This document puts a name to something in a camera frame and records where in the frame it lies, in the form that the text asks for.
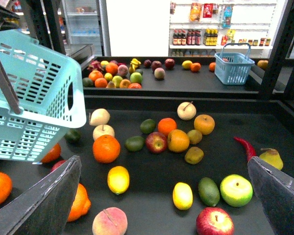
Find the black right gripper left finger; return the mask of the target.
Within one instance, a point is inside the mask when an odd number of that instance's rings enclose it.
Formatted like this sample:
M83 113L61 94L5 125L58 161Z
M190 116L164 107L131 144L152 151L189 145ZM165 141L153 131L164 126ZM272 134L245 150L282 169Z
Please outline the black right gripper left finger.
M81 160L60 167L0 209L0 235L60 235L75 200Z

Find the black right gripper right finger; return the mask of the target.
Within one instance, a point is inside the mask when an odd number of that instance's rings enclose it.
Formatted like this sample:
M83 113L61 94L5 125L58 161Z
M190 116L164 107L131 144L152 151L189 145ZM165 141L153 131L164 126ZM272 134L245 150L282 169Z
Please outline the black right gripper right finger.
M256 156L247 169L274 234L294 235L294 178Z

